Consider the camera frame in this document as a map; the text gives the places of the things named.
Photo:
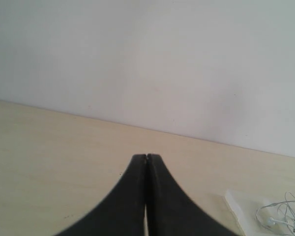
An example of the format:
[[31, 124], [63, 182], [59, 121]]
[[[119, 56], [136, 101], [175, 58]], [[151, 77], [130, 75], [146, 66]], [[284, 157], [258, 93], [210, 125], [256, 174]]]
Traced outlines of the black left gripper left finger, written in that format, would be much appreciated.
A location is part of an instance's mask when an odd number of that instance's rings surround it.
[[147, 156], [135, 154], [111, 192], [59, 236], [143, 236]]

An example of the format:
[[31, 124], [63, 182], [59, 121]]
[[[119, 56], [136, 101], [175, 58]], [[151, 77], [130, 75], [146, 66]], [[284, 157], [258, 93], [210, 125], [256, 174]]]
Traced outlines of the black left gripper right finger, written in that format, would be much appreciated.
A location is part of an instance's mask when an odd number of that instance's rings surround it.
[[146, 208], [150, 236], [236, 235], [189, 198], [158, 154], [147, 155]]

